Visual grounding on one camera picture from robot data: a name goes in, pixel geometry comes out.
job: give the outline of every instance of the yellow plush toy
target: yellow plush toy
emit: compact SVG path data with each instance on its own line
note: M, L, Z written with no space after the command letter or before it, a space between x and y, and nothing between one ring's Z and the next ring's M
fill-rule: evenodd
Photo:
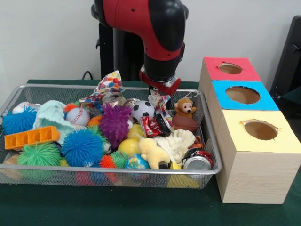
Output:
M157 146L156 141L151 138L141 139L138 148L141 151L141 157L148 161L151 169L158 170L160 162L170 162L168 153Z

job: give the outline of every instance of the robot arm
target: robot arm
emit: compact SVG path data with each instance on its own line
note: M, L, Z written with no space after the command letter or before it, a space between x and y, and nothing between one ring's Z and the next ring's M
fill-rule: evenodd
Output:
M140 78L172 95L179 86L175 70L182 60L188 9L180 0L94 0L99 22L137 34L144 43Z

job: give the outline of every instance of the red square top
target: red square top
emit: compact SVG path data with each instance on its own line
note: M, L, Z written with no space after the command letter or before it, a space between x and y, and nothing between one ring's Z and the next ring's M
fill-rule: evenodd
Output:
M248 58L211 58L204 62L211 80L261 81Z

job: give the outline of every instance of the yellow square top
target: yellow square top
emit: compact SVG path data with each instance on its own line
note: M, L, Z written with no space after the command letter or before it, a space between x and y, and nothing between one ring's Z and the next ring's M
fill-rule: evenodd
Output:
M222 112L237 151L301 153L301 144L280 111Z

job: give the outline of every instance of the black cable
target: black cable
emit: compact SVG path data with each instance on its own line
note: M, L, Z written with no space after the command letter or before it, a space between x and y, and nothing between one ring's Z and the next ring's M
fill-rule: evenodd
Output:
M91 79L91 80L93 80L93 76L92 76L92 73L91 73L90 71L85 71L85 73L84 73L83 77L81 78L82 80L84 80L84 79L85 79L85 77L86 77L86 74L89 74L89 75L90 75L90 79Z

